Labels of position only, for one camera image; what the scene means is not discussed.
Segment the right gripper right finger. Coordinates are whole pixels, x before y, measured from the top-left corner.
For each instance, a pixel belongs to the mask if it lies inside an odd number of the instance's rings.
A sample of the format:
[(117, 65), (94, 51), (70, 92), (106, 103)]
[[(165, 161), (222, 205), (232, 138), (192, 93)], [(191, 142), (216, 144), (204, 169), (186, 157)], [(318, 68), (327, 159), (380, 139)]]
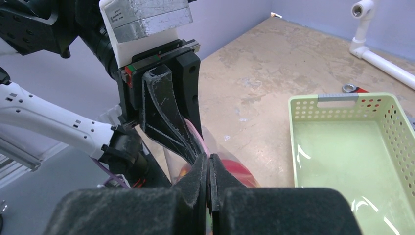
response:
[(360, 235), (346, 199), (330, 188), (248, 188), (209, 158), (215, 235)]

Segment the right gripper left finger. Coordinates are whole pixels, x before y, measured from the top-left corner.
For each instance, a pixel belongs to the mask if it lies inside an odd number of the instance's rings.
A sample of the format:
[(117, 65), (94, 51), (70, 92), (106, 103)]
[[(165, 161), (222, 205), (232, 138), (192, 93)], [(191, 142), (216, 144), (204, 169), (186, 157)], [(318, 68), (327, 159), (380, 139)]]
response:
[(165, 188), (81, 189), (57, 204), (46, 235), (203, 235), (207, 157)]

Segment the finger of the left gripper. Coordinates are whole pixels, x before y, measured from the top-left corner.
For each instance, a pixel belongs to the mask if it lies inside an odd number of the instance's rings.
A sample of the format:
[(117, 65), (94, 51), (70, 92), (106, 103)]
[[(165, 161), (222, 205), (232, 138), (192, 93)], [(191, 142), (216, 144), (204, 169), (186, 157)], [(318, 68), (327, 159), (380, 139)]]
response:
[(166, 65), (156, 66), (143, 74), (142, 105), (140, 127), (144, 133), (189, 164), (195, 163), (202, 149), (180, 113), (172, 71)]
[(202, 134), (199, 111), (199, 70), (201, 60), (193, 52), (187, 52), (173, 61), (173, 84), (180, 113)]

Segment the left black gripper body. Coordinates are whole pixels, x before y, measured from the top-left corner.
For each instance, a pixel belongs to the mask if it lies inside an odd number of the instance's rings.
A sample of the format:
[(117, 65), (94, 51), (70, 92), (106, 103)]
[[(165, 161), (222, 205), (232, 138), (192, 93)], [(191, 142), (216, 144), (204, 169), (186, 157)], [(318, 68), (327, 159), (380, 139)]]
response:
[(166, 65), (173, 76), (173, 61), (184, 53), (197, 55), (195, 40), (176, 39), (172, 42), (135, 55), (126, 66), (117, 65), (108, 31), (99, 8), (100, 0), (77, 0), (74, 3), (74, 22), (81, 39), (103, 64), (106, 72), (118, 84), (124, 123), (142, 121), (142, 76), (159, 65)]

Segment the red toy tomato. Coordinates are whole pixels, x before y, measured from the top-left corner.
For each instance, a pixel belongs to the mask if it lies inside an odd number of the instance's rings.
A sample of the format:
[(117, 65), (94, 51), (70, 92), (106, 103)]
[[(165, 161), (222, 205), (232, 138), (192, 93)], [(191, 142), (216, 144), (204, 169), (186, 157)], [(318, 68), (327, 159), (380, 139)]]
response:
[(252, 175), (252, 173), (240, 162), (222, 159), (225, 169), (248, 188), (259, 188), (260, 184)]

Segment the light green plastic basket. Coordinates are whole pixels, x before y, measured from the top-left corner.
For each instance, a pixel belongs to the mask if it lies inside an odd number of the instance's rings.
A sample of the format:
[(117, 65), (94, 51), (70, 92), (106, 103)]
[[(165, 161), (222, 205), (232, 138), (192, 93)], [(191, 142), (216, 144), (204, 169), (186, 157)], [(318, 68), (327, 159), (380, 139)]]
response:
[(332, 188), (366, 235), (415, 232), (415, 132), (390, 93), (297, 95), (288, 102), (294, 184)]

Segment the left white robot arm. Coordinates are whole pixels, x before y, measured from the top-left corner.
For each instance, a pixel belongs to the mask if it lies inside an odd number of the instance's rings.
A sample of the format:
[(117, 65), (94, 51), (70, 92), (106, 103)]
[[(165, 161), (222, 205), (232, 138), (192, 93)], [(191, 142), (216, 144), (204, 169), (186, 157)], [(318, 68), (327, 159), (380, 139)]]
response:
[(81, 38), (117, 82), (118, 125), (83, 117), (28, 92), (0, 71), (0, 121), (71, 145), (124, 188), (167, 185), (135, 130), (188, 163), (202, 153), (199, 43), (176, 29), (192, 23), (188, 0), (3, 0), (1, 55), (46, 50), (69, 58)]

